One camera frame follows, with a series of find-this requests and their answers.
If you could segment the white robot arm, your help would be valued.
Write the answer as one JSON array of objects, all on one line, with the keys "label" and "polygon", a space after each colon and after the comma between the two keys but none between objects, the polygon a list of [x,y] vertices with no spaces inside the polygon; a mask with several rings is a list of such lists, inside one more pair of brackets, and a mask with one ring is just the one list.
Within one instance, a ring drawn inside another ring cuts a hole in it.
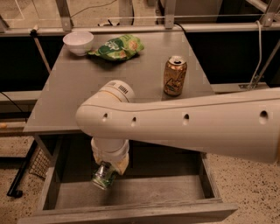
[{"label": "white robot arm", "polygon": [[279,160],[277,87],[169,101],[134,99],[127,83],[112,80],[77,109],[77,125],[93,138],[98,160],[120,161],[119,139],[263,163]]}]

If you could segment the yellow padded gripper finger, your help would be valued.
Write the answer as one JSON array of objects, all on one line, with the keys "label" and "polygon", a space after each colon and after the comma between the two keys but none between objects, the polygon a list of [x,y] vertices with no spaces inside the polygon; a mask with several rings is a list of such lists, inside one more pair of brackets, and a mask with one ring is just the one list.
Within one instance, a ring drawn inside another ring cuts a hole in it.
[{"label": "yellow padded gripper finger", "polygon": [[129,165],[129,154],[126,154],[120,161],[114,162],[113,166],[119,175],[123,175]]},{"label": "yellow padded gripper finger", "polygon": [[93,153],[94,156],[94,161],[100,165],[102,163],[102,155],[100,153],[94,152]]}]

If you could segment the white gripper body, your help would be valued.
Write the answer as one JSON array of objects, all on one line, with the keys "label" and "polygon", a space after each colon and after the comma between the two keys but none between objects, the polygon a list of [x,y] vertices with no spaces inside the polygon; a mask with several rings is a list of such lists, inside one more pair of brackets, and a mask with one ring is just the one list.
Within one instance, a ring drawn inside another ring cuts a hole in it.
[{"label": "white gripper body", "polygon": [[102,162],[113,164],[129,154],[129,141],[124,139],[93,138],[92,151],[100,153]]}]

